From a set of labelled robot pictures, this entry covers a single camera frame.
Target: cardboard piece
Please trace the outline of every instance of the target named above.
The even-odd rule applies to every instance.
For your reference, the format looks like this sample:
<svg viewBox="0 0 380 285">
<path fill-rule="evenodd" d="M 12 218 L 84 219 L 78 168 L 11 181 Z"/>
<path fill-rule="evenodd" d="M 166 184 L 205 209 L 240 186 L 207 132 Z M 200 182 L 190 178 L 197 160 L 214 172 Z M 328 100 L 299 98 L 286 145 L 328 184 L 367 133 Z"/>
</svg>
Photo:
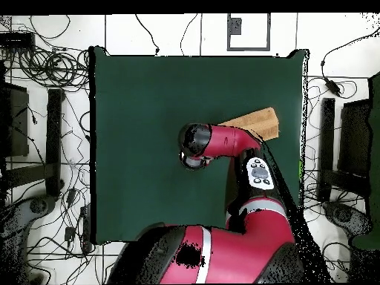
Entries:
<svg viewBox="0 0 380 285">
<path fill-rule="evenodd" d="M 219 125 L 242 128 L 251 132 L 253 136 L 259 134 L 264 141 L 278 137 L 278 118 L 272 107 L 254 111 Z"/>
</svg>

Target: button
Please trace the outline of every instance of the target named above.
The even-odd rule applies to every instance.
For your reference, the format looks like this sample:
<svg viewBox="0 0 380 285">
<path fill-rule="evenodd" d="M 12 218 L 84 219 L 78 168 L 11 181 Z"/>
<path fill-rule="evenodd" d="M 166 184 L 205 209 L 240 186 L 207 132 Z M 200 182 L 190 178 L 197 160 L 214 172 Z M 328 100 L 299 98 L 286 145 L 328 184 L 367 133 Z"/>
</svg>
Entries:
<svg viewBox="0 0 380 285">
<path fill-rule="evenodd" d="M 265 168 L 257 167 L 252 169 L 252 176 L 256 178 L 268 178 L 268 171 Z"/>
</svg>

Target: red robot arm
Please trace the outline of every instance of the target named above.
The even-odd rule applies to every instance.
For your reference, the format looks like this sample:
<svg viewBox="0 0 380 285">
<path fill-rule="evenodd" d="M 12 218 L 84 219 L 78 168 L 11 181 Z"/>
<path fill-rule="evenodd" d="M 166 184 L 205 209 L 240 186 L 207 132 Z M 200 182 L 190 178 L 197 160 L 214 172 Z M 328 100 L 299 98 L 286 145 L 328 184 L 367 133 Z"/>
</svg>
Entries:
<svg viewBox="0 0 380 285">
<path fill-rule="evenodd" d="M 239 128 L 190 124 L 182 128 L 179 144 L 181 162 L 192 170 L 207 166 L 214 158 L 231 157 L 226 229 L 155 226 L 125 248 L 108 282 L 301 281 L 303 267 L 260 140 Z M 136 254 L 134 250 L 139 252 L 139 262 L 128 262 L 126 257 Z"/>
</svg>

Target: black stand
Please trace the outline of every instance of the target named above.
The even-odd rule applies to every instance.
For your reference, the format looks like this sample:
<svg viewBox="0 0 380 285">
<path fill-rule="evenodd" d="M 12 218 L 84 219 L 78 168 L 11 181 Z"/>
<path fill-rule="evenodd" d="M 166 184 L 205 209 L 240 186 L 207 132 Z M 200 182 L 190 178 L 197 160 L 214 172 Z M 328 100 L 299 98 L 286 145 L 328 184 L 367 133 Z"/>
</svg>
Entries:
<svg viewBox="0 0 380 285">
<path fill-rule="evenodd" d="M 61 184 L 61 112 L 65 99 L 60 89 L 48 90 L 46 123 L 46 166 L 28 166 L 6 170 L 6 189 L 45 179 L 47 195 L 58 197 Z"/>
<path fill-rule="evenodd" d="M 367 112 L 364 110 L 367 102 L 363 100 L 344 104 L 338 170 L 333 171 L 335 100 L 322 100 L 316 189 L 319 202 L 330 201 L 332 186 L 353 192 L 364 199 L 370 195 L 367 159 L 370 144 L 365 116 Z"/>
</svg>

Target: green table surface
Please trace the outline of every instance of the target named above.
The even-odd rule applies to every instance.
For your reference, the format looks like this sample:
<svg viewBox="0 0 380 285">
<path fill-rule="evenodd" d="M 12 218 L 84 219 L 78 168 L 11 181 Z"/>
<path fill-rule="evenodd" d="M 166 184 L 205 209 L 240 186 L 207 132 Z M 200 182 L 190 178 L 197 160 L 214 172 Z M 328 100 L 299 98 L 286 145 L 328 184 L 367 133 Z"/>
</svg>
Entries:
<svg viewBox="0 0 380 285">
<path fill-rule="evenodd" d="M 353 245 L 363 250 L 380 250 L 380 72 L 369 80 L 372 109 L 368 122 L 372 134 L 370 147 L 370 198 L 366 212 L 373 229 L 367 235 L 353 238 Z"/>
<path fill-rule="evenodd" d="M 177 136 L 188 122 L 218 124 L 273 107 L 268 142 L 299 200 L 305 50 L 289 58 L 106 56 L 95 48 L 96 241 L 134 240 L 146 226 L 225 226 L 228 158 L 185 170 Z"/>
</svg>

